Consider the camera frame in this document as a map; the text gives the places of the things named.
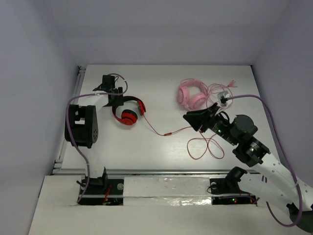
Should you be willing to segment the red black headphones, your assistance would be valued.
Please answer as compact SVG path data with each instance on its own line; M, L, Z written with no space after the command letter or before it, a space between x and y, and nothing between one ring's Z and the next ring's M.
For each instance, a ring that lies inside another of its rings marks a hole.
M123 102L135 101L137 103L139 114L143 116L146 113L145 104L141 99L135 96L124 96L122 100ZM118 117L116 115L117 108L118 106L112 106L112 114L117 121L128 126L134 125L137 122L138 116L135 111L130 109L124 109L121 113L121 117Z

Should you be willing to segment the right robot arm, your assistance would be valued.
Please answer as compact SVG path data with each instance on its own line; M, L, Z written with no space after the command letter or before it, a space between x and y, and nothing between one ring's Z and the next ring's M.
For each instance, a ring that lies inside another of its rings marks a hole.
M254 137L258 128L247 115L237 115L233 121L218 114L219 106L190 111L183 118L200 133L211 130L235 148L233 154L246 166L262 174L248 173L238 166L233 167L224 178L210 181L208 191L213 195L251 193L261 197L286 212L291 225L313 232L313 188L296 177Z

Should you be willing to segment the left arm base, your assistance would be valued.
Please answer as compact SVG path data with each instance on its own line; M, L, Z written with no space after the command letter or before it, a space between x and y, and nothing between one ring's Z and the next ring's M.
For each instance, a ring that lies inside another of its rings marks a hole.
M108 183L106 189L89 186L78 204L84 206L122 206L124 180L108 179Z

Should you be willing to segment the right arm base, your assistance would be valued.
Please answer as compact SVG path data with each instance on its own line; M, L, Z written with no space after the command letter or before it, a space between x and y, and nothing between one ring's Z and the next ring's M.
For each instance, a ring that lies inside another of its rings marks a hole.
M207 192L212 196L213 205L257 205L259 198L242 191L238 183L247 171L234 167L224 178L210 179Z

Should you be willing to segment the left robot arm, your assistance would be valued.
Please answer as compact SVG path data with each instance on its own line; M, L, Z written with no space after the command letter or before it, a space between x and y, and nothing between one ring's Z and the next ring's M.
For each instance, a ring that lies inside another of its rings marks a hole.
M103 177L104 169L99 173L87 153L83 149L91 149L99 137L98 112L104 107L114 107L123 104L122 87L104 90L96 88L89 94L81 94L70 99L66 106L65 139L69 142L85 163L85 178L81 186L92 188L98 193L104 193L109 187L109 181Z

